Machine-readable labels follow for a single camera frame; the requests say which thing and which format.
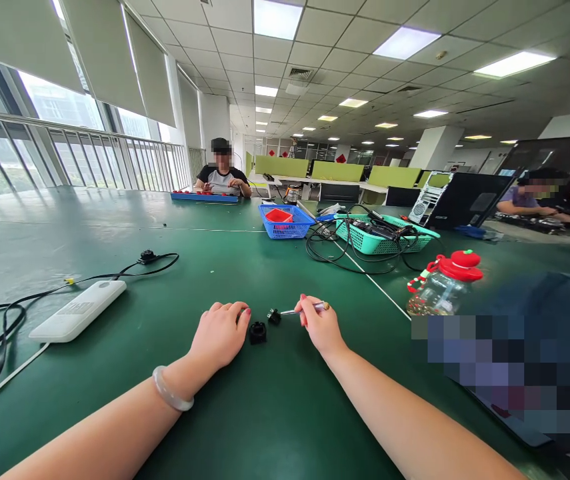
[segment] blue plastic basket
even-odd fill
[[[310,216],[295,205],[258,205],[258,208],[265,224],[265,230],[269,238],[274,240],[304,238],[309,227],[315,223]],[[292,214],[293,222],[276,223],[267,220],[265,214],[276,208]]]

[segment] metal railing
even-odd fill
[[[181,190],[204,165],[201,149],[0,113],[0,193],[56,185]]]

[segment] woman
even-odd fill
[[[301,295],[301,325],[361,418],[408,479],[524,479],[460,424],[388,378],[345,344],[333,309]],[[245,342],[246,303],[214,303],[189,352],[74,425],[6,472],[3,480],[132,479],[193,396]]]

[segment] small black component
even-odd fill
[[[269,320],[269,323],[273,323],[274,325],[280,325],[280,320],[282,320],[282,317],[280,316],[280,313],[278,313],[278,310],[271,309],[269,310],[267,319]]]
[[[267,328],[262,322],[252,323],[249,327],[249,343],[264,343],[267,341]]]

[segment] red bottle cap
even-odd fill
[[[463,282],[474,282],[483,277],[483,272],[476,268],[480,263],[480,255],[473,250],[458,250],[451,254],[451,258],[444,258],[438,262],[439,270],[449,278]]]

